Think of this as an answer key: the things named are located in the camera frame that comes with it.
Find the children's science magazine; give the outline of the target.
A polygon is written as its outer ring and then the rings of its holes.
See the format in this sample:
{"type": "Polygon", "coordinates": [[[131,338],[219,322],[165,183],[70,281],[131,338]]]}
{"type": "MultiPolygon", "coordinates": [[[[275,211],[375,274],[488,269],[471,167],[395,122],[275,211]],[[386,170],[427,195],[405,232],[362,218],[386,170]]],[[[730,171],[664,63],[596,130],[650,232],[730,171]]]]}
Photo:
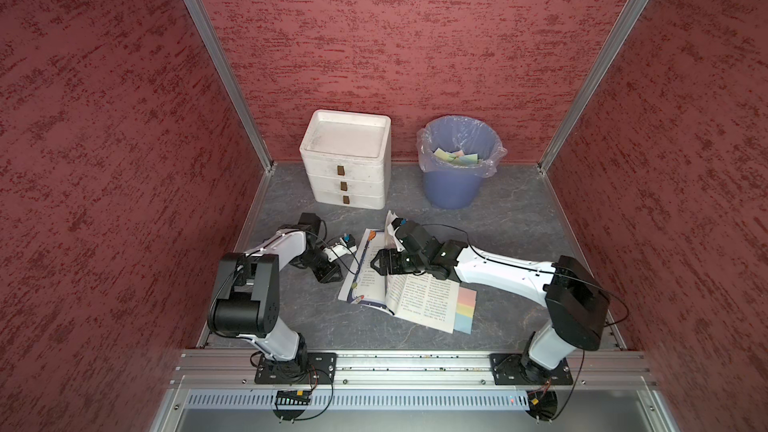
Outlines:
{"type": "Polygon", "coordinates": [[[378,275],[371,267],[371,261],[376,253],[393,246],[385,230],[366,229],[338,299],[451,334],[455,325],[459,285],[440,281],[429,274],[378,275]]]}

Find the pink sticky note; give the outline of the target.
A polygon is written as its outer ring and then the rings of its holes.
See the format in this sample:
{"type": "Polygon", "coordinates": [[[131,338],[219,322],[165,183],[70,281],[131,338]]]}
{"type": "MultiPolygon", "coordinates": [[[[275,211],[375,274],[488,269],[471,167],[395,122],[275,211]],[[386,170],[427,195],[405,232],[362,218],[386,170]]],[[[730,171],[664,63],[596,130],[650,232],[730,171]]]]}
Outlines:
{"type": "Polygon", "coordinates": [[[460,287],[457,303],[460,305],[468,306],[470,308],[474,308],[476,304],[476,297],[477,297],[476,291],[472,289],[460,287]]]}

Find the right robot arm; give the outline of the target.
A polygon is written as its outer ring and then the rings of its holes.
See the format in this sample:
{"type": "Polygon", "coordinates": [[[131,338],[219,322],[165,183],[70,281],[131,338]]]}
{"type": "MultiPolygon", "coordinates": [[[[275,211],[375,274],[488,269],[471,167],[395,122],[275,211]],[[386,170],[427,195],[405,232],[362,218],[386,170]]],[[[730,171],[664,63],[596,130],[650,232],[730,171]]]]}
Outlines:
{"type": "Polygon", "coordinates": [[[427,274],[438,280],[492,287],[544,307],[549,319],[519,355],[520,374],[533,383],[550,378],[574,350],[596,351],[606,327],[610,296],[575,258],[535,262],[483,251],[466,239],[441,241],[426,225],[395,218],[386,229],[394,245],[370,261],[383,277],[427,274]]]}

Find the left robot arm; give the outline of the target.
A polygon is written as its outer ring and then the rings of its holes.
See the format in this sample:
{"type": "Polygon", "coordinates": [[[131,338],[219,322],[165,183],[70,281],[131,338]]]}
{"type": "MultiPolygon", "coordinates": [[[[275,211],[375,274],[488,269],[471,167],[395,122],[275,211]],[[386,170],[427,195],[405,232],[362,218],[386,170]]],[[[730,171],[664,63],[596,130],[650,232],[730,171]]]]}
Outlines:
{"type": "Polygon", "coordinates": [[[280,318],[280,273],[288,267],[308,270],[321,283],[342,280],[344,257],[356,252],[353,236],[329,242],[321,235],[325,222],[303,213],[261,244],[230,252],[219,261],[206,317],[208,330],[240,339],[261,353],[259,366],[283,380],[297,380],[311,370],[306,341],[280,318]]]}

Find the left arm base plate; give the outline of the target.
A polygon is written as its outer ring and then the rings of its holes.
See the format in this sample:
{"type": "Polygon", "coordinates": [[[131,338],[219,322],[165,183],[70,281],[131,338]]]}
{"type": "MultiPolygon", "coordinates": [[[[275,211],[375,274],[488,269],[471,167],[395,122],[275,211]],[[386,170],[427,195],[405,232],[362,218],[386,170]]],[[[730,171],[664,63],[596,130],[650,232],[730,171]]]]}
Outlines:
{"type": "Polygon", "coordinates": [[[332,385],[337,359],[338,355],[331,352],[308,352],[285,362],[252,357],[253,382],[257,385],[332,385]]]}

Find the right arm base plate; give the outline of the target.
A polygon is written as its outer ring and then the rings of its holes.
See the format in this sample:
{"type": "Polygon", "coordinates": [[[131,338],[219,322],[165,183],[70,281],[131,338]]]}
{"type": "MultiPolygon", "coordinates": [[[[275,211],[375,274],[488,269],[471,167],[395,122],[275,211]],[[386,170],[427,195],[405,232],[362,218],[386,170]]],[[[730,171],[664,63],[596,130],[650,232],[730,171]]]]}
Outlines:
{"type": "Polygon", "coordinates": [[[570,386],[574,383],[566,359],[561,360],[554,369],[546,369],[519,353],[492,353],[489,355],[489,361],[497,386],[570,386]]]}

